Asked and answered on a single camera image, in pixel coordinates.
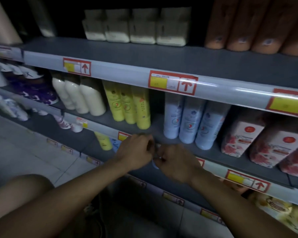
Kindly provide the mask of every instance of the person's right hand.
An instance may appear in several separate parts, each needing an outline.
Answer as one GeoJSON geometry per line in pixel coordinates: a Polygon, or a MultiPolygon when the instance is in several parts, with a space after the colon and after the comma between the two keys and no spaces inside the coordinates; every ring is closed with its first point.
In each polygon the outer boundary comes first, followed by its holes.
{"type": "Polygon", "coordinates": [[[195,170],[201,168],[197,158],[181,144],[161,145],[154,159],[156,166],[170,179],[189,183],[195,170]]]}

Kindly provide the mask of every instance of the floral package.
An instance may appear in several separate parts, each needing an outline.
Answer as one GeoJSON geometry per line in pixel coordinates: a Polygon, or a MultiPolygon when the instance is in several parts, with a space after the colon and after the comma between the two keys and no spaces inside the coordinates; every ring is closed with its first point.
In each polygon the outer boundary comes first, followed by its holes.
{"type": "Polygon", "coordinates": [[[298,148],[298,118],[287,117],[267,128],[250,149],[250,160],[273,168],[298,148]]]}
{"type": "Polygon", "coordinates": [[[222,141],[222,153],[240,157],[265,127],[262,111],[249,109],[231,126],[222,141]]]}
{"type": "Polygon", "coordinates": [[[282,172],[298,177],[298,149],[279,163],[282,172]]]}

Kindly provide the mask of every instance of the person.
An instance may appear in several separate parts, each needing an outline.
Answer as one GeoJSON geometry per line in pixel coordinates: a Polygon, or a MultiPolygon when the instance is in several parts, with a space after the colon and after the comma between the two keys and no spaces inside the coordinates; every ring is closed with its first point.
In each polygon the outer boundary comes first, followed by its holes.
{"type": "Polygon", "coordinates": [[[2,187],[0,238],[57,237],[102,189],[146,165],[155,152],[161,157],[155,159],[160,170],[204,196],[235,238],[298,236],[205,171],[181,144],[162,145],[156,151],[151,135],[132,135],[122,142],[115,157],[57,188],[41,176],[23,176],[2,187]]]}

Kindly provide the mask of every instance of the yellow floral bottle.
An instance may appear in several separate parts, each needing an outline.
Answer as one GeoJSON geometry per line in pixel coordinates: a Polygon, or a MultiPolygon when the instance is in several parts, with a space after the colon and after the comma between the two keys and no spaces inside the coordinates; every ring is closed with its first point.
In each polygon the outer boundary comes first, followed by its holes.
{"type": "Polygon", "coordinates": [[[119,84],[120,100],[123,106],[125,120],[128,124],[134,124],[137,121],[136,107],[133,101],[131,86],[128,84],[119,84]]]}
{"type": "Polygon", "coordinates": [[[125,117],[120,102],[120,90],[117,83],[103,80],[103,85],[114,120],[118,122],[123,121],[125,117]]]}
{"type": "Polygon", "coordinates": [[[150,122],[149,90],[142,87],[131,87],[133,101],[137,112],[137,126],[140,129],[148,129],[150,122]]]}
{"type": "Polygon", "coordinates": [[[100,147],[103,149],[103,150],[111,150],[112,149],[112,144],[110,142],[110,139],[108,136],[104,135],[104,134],[101,134],[99,132],[94,132],[95,133],[95,136],[100,144],[100,147]]]}

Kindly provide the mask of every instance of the person's left arm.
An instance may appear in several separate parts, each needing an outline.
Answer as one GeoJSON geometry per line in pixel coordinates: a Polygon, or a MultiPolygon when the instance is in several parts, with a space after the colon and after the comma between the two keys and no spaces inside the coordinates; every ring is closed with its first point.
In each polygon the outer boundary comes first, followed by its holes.
{"type": "Polygon", "coordinates": [[[102,189],[127,172],[146,165],[153,154],[152,136],[128,137],[115,157],[104,165],[0,218],[0,238],[57,236],[102,189]]]}

